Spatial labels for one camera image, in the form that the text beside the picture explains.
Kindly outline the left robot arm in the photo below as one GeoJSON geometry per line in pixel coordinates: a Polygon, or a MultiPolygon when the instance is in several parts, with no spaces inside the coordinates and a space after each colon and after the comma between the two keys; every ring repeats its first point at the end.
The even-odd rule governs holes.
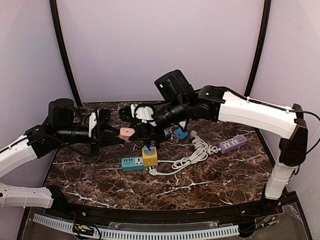
{"type": "MultiPolygon", "coordinates": [[[[106,146],[123,144],[120,131],[108,124],[105,110],[93,112],[89,125],[74,121],[71,110],[49,115],[41,125],[27,130],[0,151],[0,175],[3,177],[25,163],[40,159],[60,147],[67,147],[84,157],[94,157],[106,146]]],[[[40,207],[49,209],[64,195],[56,187],[0,185],[0,206],[40,207]]]]}

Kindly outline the teal power strip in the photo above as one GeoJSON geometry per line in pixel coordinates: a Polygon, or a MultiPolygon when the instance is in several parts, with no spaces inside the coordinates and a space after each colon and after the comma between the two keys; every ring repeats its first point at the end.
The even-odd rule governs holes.
{"type": "Polygon", "coordinates": [[[147,167],[144,166],[144,161],[141,156],[122,158],[121,167],[124,172],[147,169],[147,167]]]}

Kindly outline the light blue USB charger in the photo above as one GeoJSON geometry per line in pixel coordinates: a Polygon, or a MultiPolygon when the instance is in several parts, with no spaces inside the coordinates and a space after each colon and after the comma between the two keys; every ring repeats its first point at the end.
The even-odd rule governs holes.
{"type": "Polygon", "coordinates": [[[144,149],[144,154],[147,156],[151,156],[156,153],[156,147],[154,145],[151,145],[151,146],[145,145],[143,149],[144,149]]]}

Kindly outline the pink USB charger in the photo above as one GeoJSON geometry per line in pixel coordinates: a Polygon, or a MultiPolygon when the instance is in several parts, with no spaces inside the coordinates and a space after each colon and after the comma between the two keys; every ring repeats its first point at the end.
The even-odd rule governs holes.
{"type": "Polygon", "coordinates": [[[130,143],[130,137],[135,133],[135,130],[130,127],[121,127],[119,130],[119,138],[126,143],[130,143]]]}

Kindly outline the yellow cube plug adapter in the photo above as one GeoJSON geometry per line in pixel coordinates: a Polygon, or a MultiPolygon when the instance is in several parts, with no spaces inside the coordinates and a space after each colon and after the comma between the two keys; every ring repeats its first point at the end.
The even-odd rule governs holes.
{"type": "Polygon", "coordinates": [[[153,155],[145,155],[144,148],[142,148],[142,159],[144,167],[154,167],[158,165],[157,149],[153,155]]]}

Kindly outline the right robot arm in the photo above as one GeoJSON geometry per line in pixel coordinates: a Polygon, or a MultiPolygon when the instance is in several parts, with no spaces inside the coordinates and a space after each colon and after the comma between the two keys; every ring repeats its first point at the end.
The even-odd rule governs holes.
{"type": "Polygon", "coordinates": [[[227,87],[204,86],[194,90],[191,85],[176,90],[158,85],[166,105],[136,104],[129,107],[129,116],[140,124],[134,139],[160,142],[164,129],[179,126],[188,120],[237,123],[274,133],[280,137],[279,155],[266,183],[264,196],[278,200],[290,177],[305,161],[308,147],[306,111],[301,106],[274,105],[242,96],[227,87]]]}

